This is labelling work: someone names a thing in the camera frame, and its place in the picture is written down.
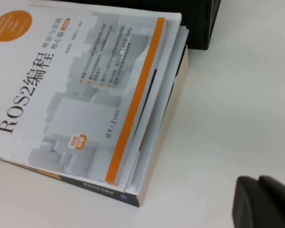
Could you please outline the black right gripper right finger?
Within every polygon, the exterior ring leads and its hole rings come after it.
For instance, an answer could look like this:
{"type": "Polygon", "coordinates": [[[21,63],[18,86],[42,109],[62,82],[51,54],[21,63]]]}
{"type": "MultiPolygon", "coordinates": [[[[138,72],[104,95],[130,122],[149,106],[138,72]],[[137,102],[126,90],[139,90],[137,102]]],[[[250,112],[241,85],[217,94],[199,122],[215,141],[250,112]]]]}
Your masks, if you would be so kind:
{"type": "Polygon", "coordinates": [[[285,199],[285,185],[270,176],[260,176],[259,183],[275,198],[285,199]]]}

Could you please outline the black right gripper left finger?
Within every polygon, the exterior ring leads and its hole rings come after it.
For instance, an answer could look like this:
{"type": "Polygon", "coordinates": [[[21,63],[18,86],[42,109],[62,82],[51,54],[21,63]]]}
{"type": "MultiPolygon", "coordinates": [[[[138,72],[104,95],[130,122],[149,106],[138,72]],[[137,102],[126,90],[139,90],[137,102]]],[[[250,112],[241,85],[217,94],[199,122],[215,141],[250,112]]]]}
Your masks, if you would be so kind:
{"type": "Polygon", "coordinates": [[[259,178],[237,178],[232,208],[236,228],[285,228],[285,199],[271,196],[259,178]]]}

